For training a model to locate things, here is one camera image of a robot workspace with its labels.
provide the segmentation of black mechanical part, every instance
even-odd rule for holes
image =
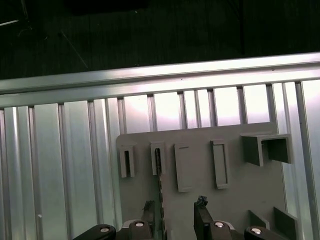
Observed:
[[[286,240],[275,232],[260,226],[251,226],[244,231],[245,240]]]
[[[116,238],[116,232],[113,226],[100,224],[85,231],[74,240],[113,240]]]
[[[213,220],[207,210],[207,203],[205,196],[199,196],[194,203],[194,231],[197,240],[286,240],[261,226],[248,227],[244,234],[241,234],[230,223]],[[129,227],[123,227],[116,232],[113,226],[101,224],[92,227],[74,240],[154,240],[154,235],[155,202],[147,201],[141,220],[132,221]]]
[[[286,240],[260,226],[248,227],[244,234],[241,234],[230,223],[213,220],[207,210],[207,203],[205,196],[199,196],[194,203],[194,232],[197,240]]]

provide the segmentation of corrugated aluminum panel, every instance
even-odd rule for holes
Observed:
[[[120,133],[240,124],[245,113],[249,123],[275,118],[279,132],[289,129],[297,140],[294,167],[283,165],[286,197],[288,211],[300,216],[303,238],[311,239],[307,182],[299,169],[304,161],[295,84],[276,83],[271,94],[268,89],[245,86],[244,104],[239,88],[229,87],[5,108],[5,152],[11,160],[6,166],[12,209],[8,236],[71,239],[97,223],[120,226],[116,157]]]
[[[70,240],[97,223],[121,227],[120,134],[272,121],[293,140],[294,164],[282,165],[288,212],[301,239],[320,240],[320,83],[311,80],[319,69],[248,72],[0,96],[1,239]],[[310,81],[288,82],[298,77]]]

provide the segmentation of metal frame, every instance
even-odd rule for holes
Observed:
[[[32,107],[34,105],[83,100],[94,100],[93,104],[98,104],[100,102],[97,99],[108,98],[106,106],[100,106],[100,108],[107,109],[109,116],[107,122],[110,124],[111,131],[108,134],[110,134],[110,138],[116,139],[120,133],[131,132],[131,129],[126,129],[121,123],[130,127],[127,123],[128,119],[137,118],[139,120],[139,118],[144,117],[141,113],[137,114],[130,111],[130,104],[139,106],[140,101],[145,101],[144,106],[150,108],[152,110],[151,115],[159,120],[166,118],[165,112],[168,110],[159,108],[159,102],[166,101],[168,97],[179,100],[180,116],[178,116],[178,113],[174,115],[176,119],[172,123],[173,125],[169,126],[164,121],[166,124],[164,128],[163,125],[156,124],[157,122],[152,117],[149,119],[151,121],[149,131],[151,131],[151,126],[153,131],[170,130],[171,127],[172,129],[178,129],[179,126],[176,126],[176,124],[179,124],[179,121],[184,128],[209,127],[219,126],[221,120],[219,116],[224,114],[224,109],[234,107],[229,105],[232,104],[229,103],[229,96],[232,95],[239,99],[241,111],[240,114],[237,113],[236,121],[243,124],[276,121],[280,133],[292,134],[296,162],[293,167],[283,165],[287,207],[291,214],[300,217],[304,229],[301,239],[319,240],[317,206],[320,206],[320,204],[314,204],[317,202],[314,176],[317,175],[318,165],[316,159],[312,160],[312,156],[315,154],[314,150],[311,154],[308,154],[310,146],[313,147],[314,141],[316,141],[314,134],[312,135],[313,139],[310,139],[308,132],[312,129],[308,129],[308,127],[310,127],[310,124],[314,128],[318,125],[316,118],[314,118],[316,115],[310,118],[314,102],[307,99],[307,112],[302,111],[305,107],[304,96],[306,94],[303,94],[301,89],[301,81],[319,79],[320,53],[136,67],[1,80],[0,108]],[[319,81],[310,81],[309,89],[316,88],[317,82]],[[269,107],[269,110],[268,113],[252,117],[247,111],[255,111],[257,106],[253,105],[254,100],[261,97],[257,96],[255,92],[256,87],[259,86],[253,85],[264,88],[265,95],[262,98],[265,98],[267,102],[263,107]],[[174,93],[182,91],[184,93],[179,96]],[[201,119],[204,116],[203,114],[209,114],[208,112],[203,113],[199,109],[199,103],[203,100],[203,97],[198,94],[204,93],[203,91],[205,91],[207,101],[209,96],[208,108],[213,110],[213,117],[216,118],[211,118],[211,123]],[[135,97],[137,99],[135,99],[132,97],[134,95],[144,95],[144,97],[140,99],[137,96]],[[245,97],[251,99],[250,104],[245,103]],[[226,103],[223,106],[217,106],[217,102]],[[154,112],[155,104],[158,104],[158,106],[157,111]],[[37,106],[36,110],[39,108],[42,108],[43,111],[47,109],[46,106]],[[196,119],[195,122],[189,120],[192,116]],[[135,132],[138,130],[145,132],[146,124],[134,124],[132,126],[134,126]],[[110,146],[110,151],[113,157],[117,154],[115,145]],[[112,175],[112,177],[112,182],[117,184],[117,177],[115,175]]]
[[[317,52],[4,79],[0,81],[0,94],[123,83],[132,85],[150,80],[158,83],[166,80],[175,82],[174,85],[177,82],[183,83],[181,87],[176,86],[174,89],[292,82],[318,79],[319,64],[320,52]],[[246,75],[246,80],[240,78],[243,74]]]

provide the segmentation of metal slat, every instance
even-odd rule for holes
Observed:
[[[67,240],[58,105],[34,106],[34,123],[43,240]]]
[[[119,230],[123,224],[122,210],[121,210],[121,196],[119,184],[119,168],[117,157],[117,137],[120,135],[119,126],[119,112],[118,112],[118,99],[109,98],[106,100],[107,107],[107,127],[109,131],[109,148],[111,159],[111,173],[112,173],[112,187],[113,187],[113,200],[115,208],[115,227]]]
[[[311,205],[311,221],[315,239],[320,239],[320,80],[296,84],[303,141],[304,162]]]
[[[66,102],[65,150],[71,238],[97,224],[88,102]]]
[[[300,131],[300,119],[298,112],[298,103],[296,95],[296,87],[294,82],[285,83],[284,85],[284,97],[287,101],[287,123],[289,124],[288,129],[292,137],[292,149],[294,164],[294,179],[293,183],[296,186],[298,194],[298,216],[299,222],[302,228],[302,239],[312,240],[313,228],[310,215],[310,205],[308,198],[308,188],[306,179],[306,169],[304,162],[304,153],[302,148],[302,138]]]
[[[31,157],[29,108],[21,106],[18,110],[19,153],[22,180],[23,216],[26,240],[37,238],[35,218],[35,198],[33,184],[33,166]]]
[[[157,130],[180,129],[180,100],[178,94],[176,92],[155,94],[154,102]]]
[[[184,94],[186,127],[188,129],[198,128],[198,114],[197,114],[197,107],[196,107],[195,91],[185,91],[183,94]]]
[[[211,115],[208,90],[196,90],[195,100],[197,104],[198,123],[200,128],[211,127]]]
[[[109,147],[106,101],[94,100],[94,123],[97,152],[97,177],[99,179],[99,197],[101,202],[102,223],[116,225],[114,191]]]
[[[218,126],[240,124],[239,100],[236,87],[214,89]]]
[[[266,85],[244,86],[244,100],[247,123],[264,123],[270,121]]]
[[[5,108],[4,120],[12,238],[24,240],[26,239],[26,235],[24,229],[24,198],[22,193],[18,109],[16,107]]]
[[[273,86],[273,97],[274,97],[274,105],[275,105],[275,113],[276,113],[276,123],[278,127],[279,134],[287,134],[288,126],[287,126],[287,116],[288,114],[288,103],[287,97],[284,97],[283,84],[275,83]],[[286,207],[288,213],[299,218],[297,207],[297,190],[296,186],[293,184],[295,182],[295,178],[293,175],[293,165],[292,164],[282,164],[283,171],[283,180],[284,180],[284,189],[285,189],[285,198],[286,198]]]
[[[150,132],[147,95],[126,96],[123,100],[126,133]]]
[[[8,186],[3,181],[3,172],[7,172],[6,165],[3,164],[5,159],[3,159],[3,153],[1,153],[1,159],[0,159],[0,239],[6,239],[6,219],[5,219],[5,186]]]

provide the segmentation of black background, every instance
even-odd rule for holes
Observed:
[[[244,0],[245,55],[227,0],[150,0],[82,16],[34,0],[30,14],[33,30],[0,27],[0,79],[320,51],[320,0]]]

